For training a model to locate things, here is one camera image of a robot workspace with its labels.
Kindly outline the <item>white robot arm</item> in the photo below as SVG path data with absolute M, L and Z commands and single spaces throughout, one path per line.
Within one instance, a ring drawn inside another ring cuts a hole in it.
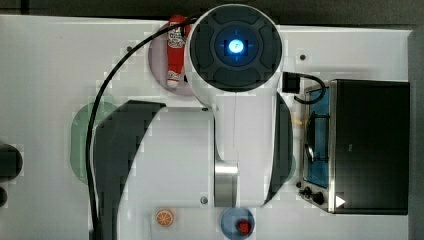
M 99 225 L 95 240 L 153 240 L 160 213 L 265 205 L 291 168 L 292 125 L 277 91 L 283 41 L 247 5 L 200 16 L 186 33 L 192 107 L 129 100 L 92 144 Z

